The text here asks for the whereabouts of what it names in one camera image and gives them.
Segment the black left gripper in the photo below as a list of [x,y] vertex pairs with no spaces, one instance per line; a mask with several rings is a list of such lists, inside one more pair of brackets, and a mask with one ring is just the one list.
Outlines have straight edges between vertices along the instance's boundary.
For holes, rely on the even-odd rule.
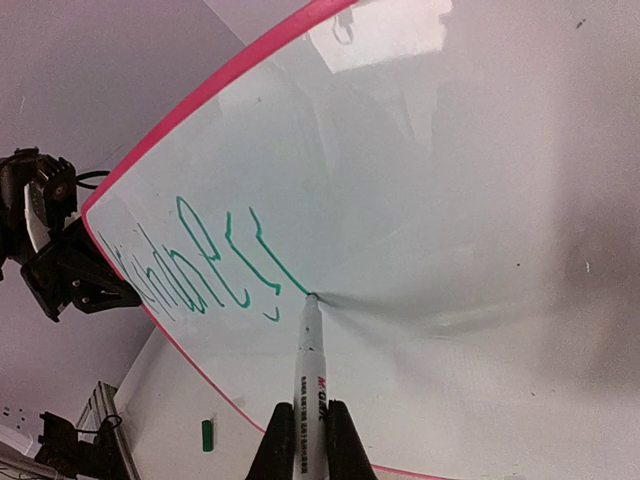
[[93,314],[142,304],[90,239],[77,215],[75,167],[36,147],[1,159],[1,261],[12,260],[44,314]]

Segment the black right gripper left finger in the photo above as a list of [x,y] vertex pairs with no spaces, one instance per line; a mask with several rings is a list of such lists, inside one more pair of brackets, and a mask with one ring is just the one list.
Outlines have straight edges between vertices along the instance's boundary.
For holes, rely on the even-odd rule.
[[247,480],[292,480],[295,456],[293,406],[278,403],[260,442]]

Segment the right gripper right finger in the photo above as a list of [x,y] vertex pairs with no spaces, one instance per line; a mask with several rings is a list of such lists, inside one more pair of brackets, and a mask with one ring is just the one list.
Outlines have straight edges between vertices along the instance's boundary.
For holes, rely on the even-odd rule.
[[330,480],[376,480],[348,407],[341,400],[329,401],[325,443]]

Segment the green whiteboard marker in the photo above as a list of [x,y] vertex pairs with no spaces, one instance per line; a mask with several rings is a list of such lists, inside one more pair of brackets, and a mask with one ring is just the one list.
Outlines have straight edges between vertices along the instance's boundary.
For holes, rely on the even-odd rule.
[[319,298],[310,294],[300,318],[294,376],[295,479],[327,479],[327,374]]

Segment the green marker cap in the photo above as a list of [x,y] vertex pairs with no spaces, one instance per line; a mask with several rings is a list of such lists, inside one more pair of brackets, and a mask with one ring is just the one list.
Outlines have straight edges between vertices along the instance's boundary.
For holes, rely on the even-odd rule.
[[212,452],[215,445],[214,422],[212,419],[205,419],[201,422],[202,450],[206,453]]

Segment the pink-framed whiteboard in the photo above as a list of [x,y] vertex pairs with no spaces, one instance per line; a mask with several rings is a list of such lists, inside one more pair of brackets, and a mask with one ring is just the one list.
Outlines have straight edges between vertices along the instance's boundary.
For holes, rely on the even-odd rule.
[[374,465],[639,475],[639,5],[315,1],[83,209],[175,348],[263,430],[299,316]]

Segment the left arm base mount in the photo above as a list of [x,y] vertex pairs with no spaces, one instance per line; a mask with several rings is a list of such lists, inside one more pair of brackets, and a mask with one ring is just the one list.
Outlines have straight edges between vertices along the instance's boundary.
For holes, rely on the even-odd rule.
[[78,431],[70,421],[50,412],[39,417],[44,426],[43,433],[38,436],[40,449],[35,461],[67,478],[77,479],[86,466],[88,444],[79,439]]

